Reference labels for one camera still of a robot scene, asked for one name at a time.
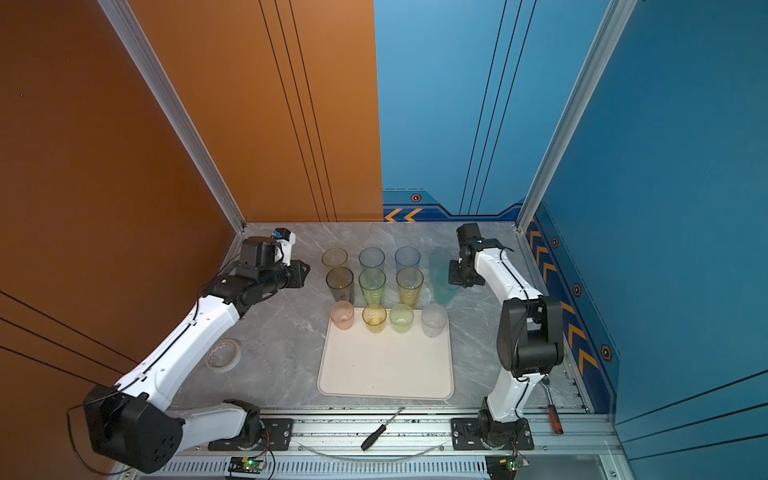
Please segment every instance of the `vent grille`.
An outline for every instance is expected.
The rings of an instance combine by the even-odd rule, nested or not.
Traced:
[[[228,456],[187,457],[168,462],[163,468],[151,475],[139,475],[138,478],[224,478],[227,476]],[[347,462],[316,456],[277,456],[274,480],[288,478],[487,478],[485,458],[474,455],[461,455],[438,458],[421,458],[411,462]],[[272,472],[272,462],[268,461],[266,471]],[[261,478],[262,475],[248,475]]]

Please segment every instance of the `black screwdriver handle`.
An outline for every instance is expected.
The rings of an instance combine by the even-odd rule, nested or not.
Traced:
[[[379,435],[383,434],[386,430],[386,425],[381,425],[376,429],[376,431],[370,435],[368,435],[368,438],[362,443],[360,448],[365,451],[367,449],[371,448],[371,445],[376,443],[376,440],[379,439]]]

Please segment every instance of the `screwdriver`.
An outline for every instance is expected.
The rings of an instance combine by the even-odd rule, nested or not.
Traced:
[[[400,412],[402,412],[402,411],[403,411],[403,410],[405,410],[405,409],[406,409],[405,407],[400,407],[400,410],[398,410],[398,411],[397,411],[397,413],[396,413],[395,415],[392,415],[392,418],[391,418],[391,419],[387,420],[385,424],[383,424],[383,425],[381,425],[380,427],[378,427],[374,433],[372,433],[372,434],[368,435],[368,438],[367,438],[367,439],[366,439],[366,440],[365,440],[365,441],[362,443],[362,445],[360,446],[360,448],[361,448],[363,451],[365,451],[365,450],[367,450],[367,449],[370,449],[370,448],[371,448],[371,445],[373,445],[374,443],[376,443],[376,440],[379,438],[379,435],[381,435],[381,434],[383,434],[383,433],[384,433],[384,431],[386,430],[386,426],[387,426],[387,425],[389,425],[389,423],[390,423],[392,420],[394,420],[396,416],[400,415]]]
[[[541,379],[541,386],[544,387],[544,391],[547,393],[547,401],[549,402],[549,420],[552,422],[552,430],[554,430],[555,435],[563,435],[563,424],[560,423],[558,410],[554,407],[552,395],[549,392],[549,375]]]

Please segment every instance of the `red-handled screwdriver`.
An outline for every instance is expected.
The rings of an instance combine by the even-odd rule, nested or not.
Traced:
[[[552,430],[555,435],[563,435],[563,424],[560,423],[558,410],[554,407],[552,394],[549,392],[549,375],[545,375],[544,378],[541,379],[541,386],[544,387],[544,391],[547,393],[547,401],[549,402],[549,420],[552,423]]]

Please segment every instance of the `cable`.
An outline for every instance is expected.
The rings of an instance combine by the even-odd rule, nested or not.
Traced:
[[[275,470],[277,470],[277,460],[275,460],[275,454],[272,453],[272,450],[270,450],[270,446],[266,446],[266,450],[272,455],[272,473],[270,473],[270,477],[267,480],[272,480],[272,475],[275,475]]]
[[[80,452],[78,452],[78,447],[74,444],[74,436],[72,435],[72,419],[69,416],[69,412],[71,412],[72,410],[75,410],[75,409],[79,409],[80,407],[84,407],[86,405],[90,405],[92,403],[101,402],[102,400],[108,399],[111,396],[115,396],[118,393],[123,392],[128,387],[132,386],[134,383],[138,382],[138,380],[139,380],[138,378],[134,379],[133,382],[127,384],[124,388],[119,389],[119,390],[115,390],[114,392],[110,393],[109,395],[103,396],[103,397],[101,397],[99,399],[96,399],[96,400],[90,400],[88,402],[84,402],[84,403],[81,403],[80,405],[76,405],[74,407],[70,407],[69,409],[67,409],[67,413],[66,413],[66,415],[67,415],[67,435],[69,436],[69,445],[71,445],[72,451],[74,452],[74,456],[77,457],[78,461],[80,462],[80,465],[83,465],[85,467],[85,469],[88,470],[90,473],[95,473],[96,475],[101,475],[103,477],[112,477],[112,476],[115,476],[115,475],[122,475],[125,472],[133,470],[134,468],[133,467],[128,467],[128,468],[126,468],[124,470],[120,470],[119,472],[106,473],[106,472],[99,472],[97,469],[95,469],[95,468],[91,467],[89,464],[85,463],[85,460],[83,460],[83,458],[80,456]]]
[[[525,393],[528,391],[528,386],[531,385],[531,379],[525,379],[525,388],[523,389],[523,394],[518,399],[517,404],[515,405],[515,415],[518,417],[518,420],[522,420],[523,418],[518,413],[518,407],[520,406],[520,402],[523,401],[525,398]]]
[[[406,455],[406,456],[403,456],[403,457],[396,457],[396,458],[376,458],[376,461],[377,462],[384,462],[384,463],[407,462],[409,460],[413,460],[415,458],[422,457],[422,456],[430,453],[432,450],[439,449],[444,444],[445,444],[445,442],[439,443],[439,444],[437,444],[437,445],[435,445],[433,447],[430,447],[430,448],[428,448],[426,450],[422,450],[421,452],[415,453],[413,455]],[[344,462],[359,462],[359,463],[370,462],[370,460],[368,458],[365,458],[365,457],[363,457],[363,458],[360,458],[360,457],[343,457],[341,455],[331,455],[331,454],[328,454],[328,453],[322,453],[322,452],[320,452],[318,450],[315,450],[315,449],[313,449],[311,447],[308,447],[306,445],[299,444],[299,446],[301,448],[307,450],[308,452],[314,453],[315,455],[320,455],[321,457],[330,458],[332,460],[343,460]]]

